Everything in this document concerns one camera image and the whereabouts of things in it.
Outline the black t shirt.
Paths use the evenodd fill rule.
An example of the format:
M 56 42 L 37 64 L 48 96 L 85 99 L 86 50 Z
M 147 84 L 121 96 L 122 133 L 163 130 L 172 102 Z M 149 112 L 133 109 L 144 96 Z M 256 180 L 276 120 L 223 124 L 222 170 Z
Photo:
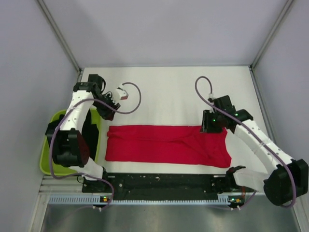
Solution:
M 48 142 L 47 154 L 49 154 L 49 144 L 51 137 L 54 133 L 56 126 L 59 124 L 61 119 L 64 117 L 66 110 L 57 112 L 51 119 L 51 122 L 48 124 L 45 136 Z M 87 113 L 86 120 L 82 128 L 82 136 L 87 143 L 90 150 L 90 157 L 93 160 L 96 160 L 98 148 L 98 141 L 100 137 L 100 126 L 101 126 L 101 117 L 95 109 L 90 109 Z

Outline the red t shirt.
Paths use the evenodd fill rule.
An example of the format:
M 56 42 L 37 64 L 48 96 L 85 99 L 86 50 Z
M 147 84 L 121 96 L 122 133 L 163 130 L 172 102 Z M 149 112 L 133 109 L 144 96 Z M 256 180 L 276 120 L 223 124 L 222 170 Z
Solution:
M 228 168 L 227 131 L 201 133 L 200 126 L 110 126 L 105 159 Z

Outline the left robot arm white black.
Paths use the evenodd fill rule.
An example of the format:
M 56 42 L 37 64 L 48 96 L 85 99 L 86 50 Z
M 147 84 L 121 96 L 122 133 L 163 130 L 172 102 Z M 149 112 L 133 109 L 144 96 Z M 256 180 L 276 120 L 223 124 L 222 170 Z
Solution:
M 87 81 L 76 83 L 65 114 L 49 123 L 46 130 L 51 176 L 61 178 L 54 171 L 54 165 L 60 165 L 93 181 L 94 188 L 101 192 L 110 183 L 104 177 L 105 169 L 94 160 L 99 129 L 91 122 L 91 109 L 102 119 L 112 121 L 121 106 L 119 102 L 128 97 L 123 84 L 114 91 L 105 92 L 105 87 L 106 81 L 98 74 L 90 74 Z

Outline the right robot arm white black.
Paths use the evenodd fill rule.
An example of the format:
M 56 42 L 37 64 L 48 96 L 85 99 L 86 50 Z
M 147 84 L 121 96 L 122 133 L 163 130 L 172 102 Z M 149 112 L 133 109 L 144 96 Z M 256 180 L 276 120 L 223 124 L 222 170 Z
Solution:
M 254 121 L 245 109 L 236 110 L 230 97 L 209 97 L 206 101 L 212 110 L 204 110 L 201 132 L 221 133 L 230 130 L 258 157 L 266 172 L 251 170 L 245 166 L 230 168 L 225 185 L 230 191 L 242 186 L 266 195 L 276 206 L 289 206 L 297 197 L 307 194 L 309 166 L 303 160 L 295 160 L 280 149 Z

